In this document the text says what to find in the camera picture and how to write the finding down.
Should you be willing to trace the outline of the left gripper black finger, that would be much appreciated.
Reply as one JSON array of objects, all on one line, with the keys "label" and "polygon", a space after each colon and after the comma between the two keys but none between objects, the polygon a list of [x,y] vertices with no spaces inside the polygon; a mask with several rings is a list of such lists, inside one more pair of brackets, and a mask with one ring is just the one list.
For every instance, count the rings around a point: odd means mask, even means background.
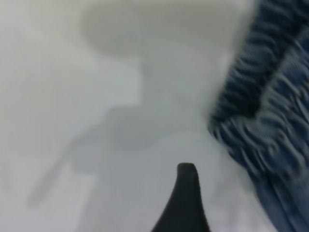
[{"label": "left gripper black finger", "polygon": [[198,172],[194,164],[178,164],[173,191],[152,231],[210,231],[203,208]]}]

